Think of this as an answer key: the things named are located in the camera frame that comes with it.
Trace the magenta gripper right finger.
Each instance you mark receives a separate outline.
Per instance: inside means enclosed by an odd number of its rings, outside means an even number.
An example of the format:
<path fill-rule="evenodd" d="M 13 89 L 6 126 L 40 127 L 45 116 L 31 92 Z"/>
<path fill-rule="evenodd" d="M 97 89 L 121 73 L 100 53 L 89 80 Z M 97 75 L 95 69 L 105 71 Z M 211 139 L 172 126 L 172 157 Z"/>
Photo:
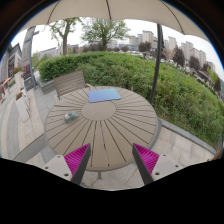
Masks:
<path fill-rule="evenodd" d="M 145 185 L 153 182 L 152 171 L 159 159 L 159 155 L 136 143 L 132 146 L 132 154 Z"/>

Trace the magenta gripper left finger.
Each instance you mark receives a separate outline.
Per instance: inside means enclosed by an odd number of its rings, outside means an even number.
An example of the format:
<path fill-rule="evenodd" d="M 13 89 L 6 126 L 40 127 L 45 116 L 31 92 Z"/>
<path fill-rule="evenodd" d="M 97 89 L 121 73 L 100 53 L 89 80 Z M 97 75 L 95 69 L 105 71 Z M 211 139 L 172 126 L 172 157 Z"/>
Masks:
<path fill-rule="evenodd" d="M 64 159 L 72 173 L 71 182 L 79 185 L 83 178 L 88 160 L 91 155 L 91 146 L 86 144 L 69 154 Z"/>

